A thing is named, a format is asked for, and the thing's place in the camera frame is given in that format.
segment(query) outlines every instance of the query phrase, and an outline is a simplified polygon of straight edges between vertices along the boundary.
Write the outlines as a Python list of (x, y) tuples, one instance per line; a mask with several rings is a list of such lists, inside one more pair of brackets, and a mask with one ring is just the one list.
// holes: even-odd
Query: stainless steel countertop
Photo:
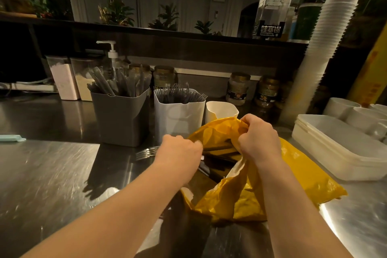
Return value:
[[(0, 101), (0, 134), (27, 141), (0, 143), (0, 249), (19, 257), (135, 179), (152, 159), (133, 162), (139, 148), (99, 145), (91, 102), (28, 95)], [(279, 134), (291, 139), (290, 130)], [(386, 257), (387, 178), (339, 181), (349, 196), (321, 207), (355, 258)], [(226, 223), (189, 212), (177, 194), (137, 254), (141, 257), (273, 257), (266, 223)]]

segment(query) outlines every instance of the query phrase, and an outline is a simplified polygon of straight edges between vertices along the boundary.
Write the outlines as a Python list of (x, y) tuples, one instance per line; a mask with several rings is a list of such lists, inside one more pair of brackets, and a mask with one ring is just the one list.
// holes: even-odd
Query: fork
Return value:
[[(156, 153), (160, 146), (155, 146), (151, 148), (144, 149), (140, 152), (136, 153), (136, 161), (150, 158), (150, 157), (155, 157)], [(224, 177), (222, 177), (220, 174), (214, 172), (211, 168), (209, 168), (205, 163), (204, 163), (204, 156), (202, 155), (201, 161), (199, 164), (199, 167), (197, 168), (198, 171), (203, 173), (206, 177), (209, 177), (211, 180), (213, 180), (216, 183), (219, 183)]]

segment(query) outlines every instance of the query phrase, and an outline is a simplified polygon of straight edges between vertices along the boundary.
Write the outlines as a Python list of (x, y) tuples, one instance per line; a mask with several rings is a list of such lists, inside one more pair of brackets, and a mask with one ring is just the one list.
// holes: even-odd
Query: white plastic tray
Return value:
[(339, 179), (371, 181), (387, 174), (387, 145), (339, 119), (299, 114), (292, 137)]

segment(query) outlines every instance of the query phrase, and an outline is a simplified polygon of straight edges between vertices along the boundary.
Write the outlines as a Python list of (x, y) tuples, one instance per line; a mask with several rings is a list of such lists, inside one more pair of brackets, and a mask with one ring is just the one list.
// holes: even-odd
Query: gray plastic container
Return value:
[(104, 143), (137, 147), (149, 134), (148, 90), (135, 98), (91, 93)]

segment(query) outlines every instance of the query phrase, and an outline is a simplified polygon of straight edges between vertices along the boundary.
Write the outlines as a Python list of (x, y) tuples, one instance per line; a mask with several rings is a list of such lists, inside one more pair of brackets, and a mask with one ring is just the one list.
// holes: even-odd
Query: yellow mailer bag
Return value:
[[(204, 151), (235, 147), (240, 152), (238, 138), (249, 127), (236, 118), (212, 121), (189, 136), (200, 140)], [(327, 175), (317, 164), (290, 143), (281, 140), (282, 158), (290, 166), (308, 197), (316, 207), (335, 198), (347, 195), (346, 190)], [(262, 184), (253, 162), (242, 158), (214, 188), (198, 185), (195, 174), (182, 188), (184, 199), (190, 209), (229, 221), (265, 221)]]

